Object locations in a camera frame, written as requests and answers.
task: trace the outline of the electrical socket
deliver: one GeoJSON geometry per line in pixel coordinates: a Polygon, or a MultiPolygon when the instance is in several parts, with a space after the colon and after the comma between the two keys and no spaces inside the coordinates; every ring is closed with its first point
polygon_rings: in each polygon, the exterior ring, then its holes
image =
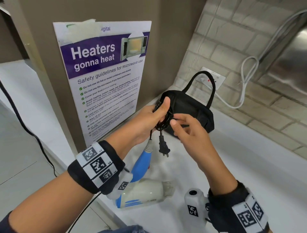
{"type": "MultiPolygon", "coordinates": [[[[223,75],[221,75],[221,74],[218,74],[218,73],[216,73],[216,72],[214,72],[214,71],[212,71],[212,70],[210,70],[210,69],[208,69],[208,68],[206,68],[206,67],[202,67],[202,68],[200,69],[200,71],[208,71],[208,72],[212,75],[212,77],[213,77],[213,79],[214,79],[214,81],[215,81],[215,89],[216,89],[216,90],[219,89],[219,87],[222,85],[222,83],[223,83],[223,82],[225,81],[225,79],[226,79],[225,76],[223,76],[223,75]]],[[[210,80],[208,79],[208,77],[207,77],[205,74],[200,74],[200,75],[198,75],[198,76],[196,77],[196,80],[199,81],[199,82],[201,82],[201,83],[204,84],[205,86],[209,87],[210,89],[212,89],[212,84],[211,84],[210,80]]]]}

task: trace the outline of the person's left arm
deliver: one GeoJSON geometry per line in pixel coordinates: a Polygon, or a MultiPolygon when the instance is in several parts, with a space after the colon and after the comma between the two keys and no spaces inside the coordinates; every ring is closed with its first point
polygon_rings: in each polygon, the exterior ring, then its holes
{"type": "MultiPolygon", "coordinates": [[[[165,98],[154,113],[154,106],[145,106],[106,139],[121,160],[133,146],[149,137],[150,130],[164,119],[169,105],[169,98],[165,98]]],[[[64,233],[92,197],[66,171],[17,206],[9,216],[9,225],[17,233],[64,233]]]]}

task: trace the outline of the purple banner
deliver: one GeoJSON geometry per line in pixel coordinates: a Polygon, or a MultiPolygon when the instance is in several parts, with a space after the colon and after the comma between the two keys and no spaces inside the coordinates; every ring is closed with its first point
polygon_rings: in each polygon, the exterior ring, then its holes
{"type": "Polygon", "coordinates": [[[122,38],[129,36],[130,34],[101,36],[61,46],[68,78],[75,78],[127,61],[127,59],[120,60],[121,45],[122,38]]]}

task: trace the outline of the tile wall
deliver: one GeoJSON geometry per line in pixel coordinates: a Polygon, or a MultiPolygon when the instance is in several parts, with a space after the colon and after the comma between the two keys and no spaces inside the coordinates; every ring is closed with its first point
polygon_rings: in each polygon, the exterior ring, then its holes
{"type": "MultiPolygon", "coordinates": [[[[305,8],[305,0],[207,0],[174,85],[184,88],[205,66],[226,77],[217,93],[235,105],[242,61],[258,56],[282,22],[305,8]]],[[[252,64],[247,62],[244,70],[252,64]]],[[[206,102],[210,90],[194,81],[189,94],[206,102]]],[[[306,95],[257,74],[247,85],[241,108],[231,109],[217,97],[212,106],[307,159],[306,95]]]]}

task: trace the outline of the person's left hand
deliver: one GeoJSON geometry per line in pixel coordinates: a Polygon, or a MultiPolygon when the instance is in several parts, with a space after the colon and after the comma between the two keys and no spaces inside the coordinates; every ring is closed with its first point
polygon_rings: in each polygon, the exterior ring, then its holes
{"type": "Polygon", "coordinates": [[[137,144],[144,142],[150,131],[159,121],[163,121],[170,106],[170,99],[165,97],[163,104],[153,113],[154,105],[145,106],[138,115],[112,133],[106,141],[115,149],[118,156],[124,159],[127,153],[137,144]]]}

